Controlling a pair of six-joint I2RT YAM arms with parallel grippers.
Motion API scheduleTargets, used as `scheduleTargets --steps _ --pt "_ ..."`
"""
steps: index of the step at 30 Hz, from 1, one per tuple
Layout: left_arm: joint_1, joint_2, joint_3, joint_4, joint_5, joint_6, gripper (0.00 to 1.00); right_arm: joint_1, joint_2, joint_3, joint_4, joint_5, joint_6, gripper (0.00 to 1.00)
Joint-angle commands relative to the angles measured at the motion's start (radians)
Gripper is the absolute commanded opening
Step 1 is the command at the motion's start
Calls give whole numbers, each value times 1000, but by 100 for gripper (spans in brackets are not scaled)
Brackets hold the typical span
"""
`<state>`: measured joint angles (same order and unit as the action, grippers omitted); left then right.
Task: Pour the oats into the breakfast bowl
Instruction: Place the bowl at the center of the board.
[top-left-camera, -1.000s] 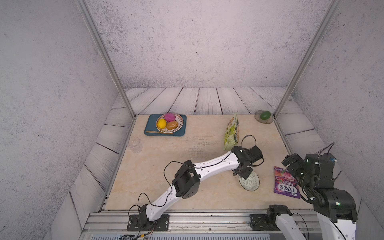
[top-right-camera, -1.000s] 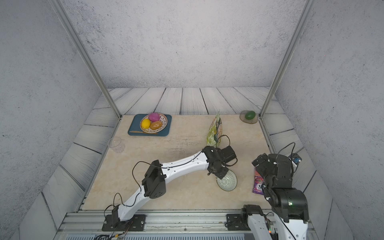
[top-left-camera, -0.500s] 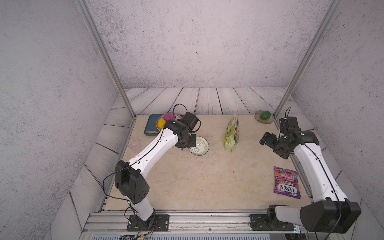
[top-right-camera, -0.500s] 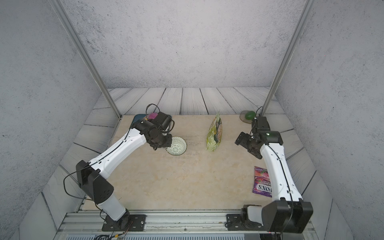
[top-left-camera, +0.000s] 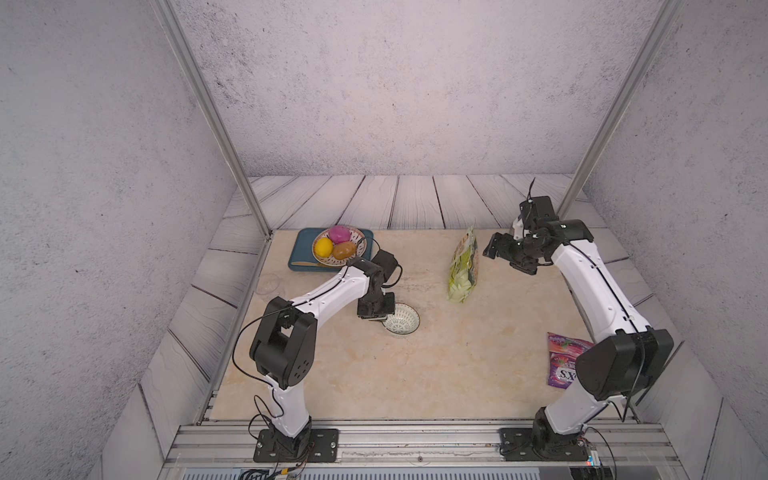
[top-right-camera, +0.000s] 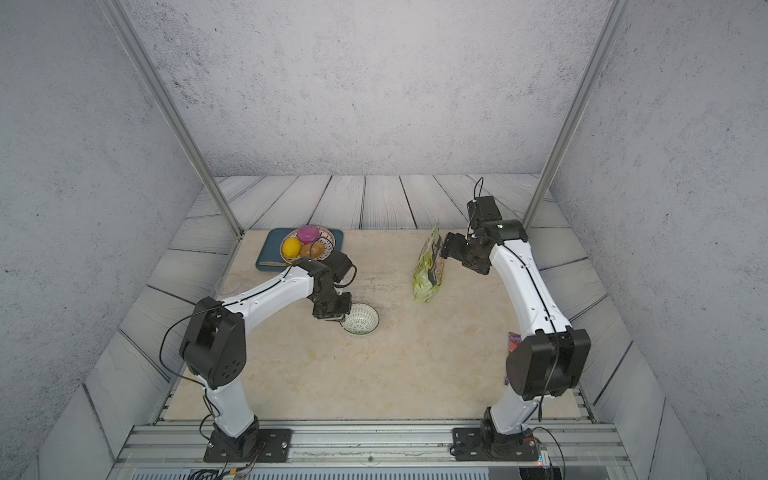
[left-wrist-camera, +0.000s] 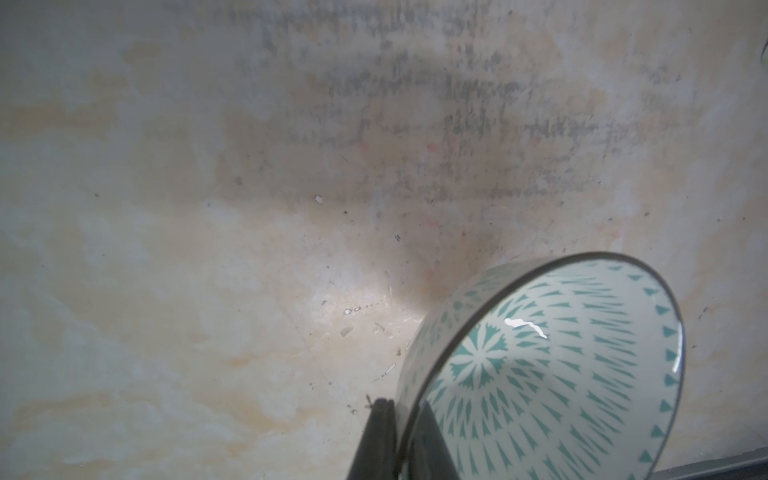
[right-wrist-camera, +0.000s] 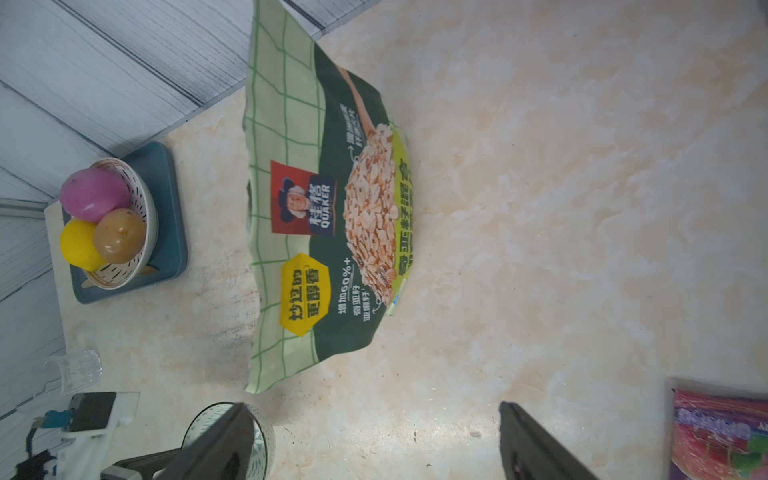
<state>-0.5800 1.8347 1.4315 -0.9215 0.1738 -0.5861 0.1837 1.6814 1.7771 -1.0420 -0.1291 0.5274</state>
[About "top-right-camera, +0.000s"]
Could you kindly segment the green oats bag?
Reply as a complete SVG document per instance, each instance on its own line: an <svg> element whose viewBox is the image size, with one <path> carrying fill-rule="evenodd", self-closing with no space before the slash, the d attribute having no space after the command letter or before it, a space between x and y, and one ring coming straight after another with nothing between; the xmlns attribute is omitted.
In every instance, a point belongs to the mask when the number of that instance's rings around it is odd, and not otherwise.
<svg viewBox="0 0 768 480"><path fill-rule="evenodd" d="M444 259L441 256L443 237L436 225L429 233L417 260L412 277L412 299L427 303L439 291Z"/></svg>

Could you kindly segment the white patterned breakfast bowl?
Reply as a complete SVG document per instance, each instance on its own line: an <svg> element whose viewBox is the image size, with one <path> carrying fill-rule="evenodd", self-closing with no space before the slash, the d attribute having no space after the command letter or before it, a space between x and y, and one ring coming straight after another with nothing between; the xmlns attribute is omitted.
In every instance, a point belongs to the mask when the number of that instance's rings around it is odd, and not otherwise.
<svg viewBox="0 0 768 480"><path fill-rule="evenodd" d="M340 325L351 335L364 336L375 331L379 323L379 314L373 307L364 303L353 303Z"/></svg>

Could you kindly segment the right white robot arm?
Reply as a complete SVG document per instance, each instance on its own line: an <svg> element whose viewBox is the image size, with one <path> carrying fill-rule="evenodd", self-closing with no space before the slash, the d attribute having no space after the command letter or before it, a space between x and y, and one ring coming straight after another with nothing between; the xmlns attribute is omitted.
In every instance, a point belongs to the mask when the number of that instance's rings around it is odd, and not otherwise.
<svg viewBox="0 0 768 480"><path fill-rule="evenodd" d="M495 435L520 435L544 398L559 397L579 383L591 349L589 334L574 328L557 306L518 221L489 221L468 234L448 233L440 255L481 275L495 270L504 284L520 343L508 353L508 386L487 420Z"/></svg>

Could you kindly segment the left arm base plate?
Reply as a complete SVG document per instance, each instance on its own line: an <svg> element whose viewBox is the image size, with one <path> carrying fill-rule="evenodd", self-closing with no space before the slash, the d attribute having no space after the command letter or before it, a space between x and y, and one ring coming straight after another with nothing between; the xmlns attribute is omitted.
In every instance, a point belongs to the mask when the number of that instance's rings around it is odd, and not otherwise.
<svg viewBox="0 0 768 480"><path fill-rule="evenodd" d="M229 437L215 428L203 455L205 463L284 463L288 460L291 429L249 429Z"/></svg>

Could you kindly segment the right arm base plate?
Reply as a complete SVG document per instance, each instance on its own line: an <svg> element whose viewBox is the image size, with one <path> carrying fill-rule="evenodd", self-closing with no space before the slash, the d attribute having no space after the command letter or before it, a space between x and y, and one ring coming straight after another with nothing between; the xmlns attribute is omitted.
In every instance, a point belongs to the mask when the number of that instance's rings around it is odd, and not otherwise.
<svg viewBox="0 0 768 480"><path fill-rule="evenodd" d="M449 453L457 461L541 461L538 442L530 430L502 435L488 428L454 428Z"/></svg>

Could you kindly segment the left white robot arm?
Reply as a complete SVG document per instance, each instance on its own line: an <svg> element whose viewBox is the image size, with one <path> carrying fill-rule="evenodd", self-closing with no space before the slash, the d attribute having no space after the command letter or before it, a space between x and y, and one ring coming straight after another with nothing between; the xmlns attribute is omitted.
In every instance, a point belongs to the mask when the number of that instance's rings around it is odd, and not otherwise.
<svg viewBox="0 0 768 480"><path fill-rule="evenodd" d="M191 315L179 356L204 386L214 425L238 439L257 425L242 384L247 362L247 335L263 321L300 300L312 302L312 316L341 320L352 298L342 282L356 276L356 266L337 250L324 260L303 257L276 277L225 300L205 297Z"/></svg>

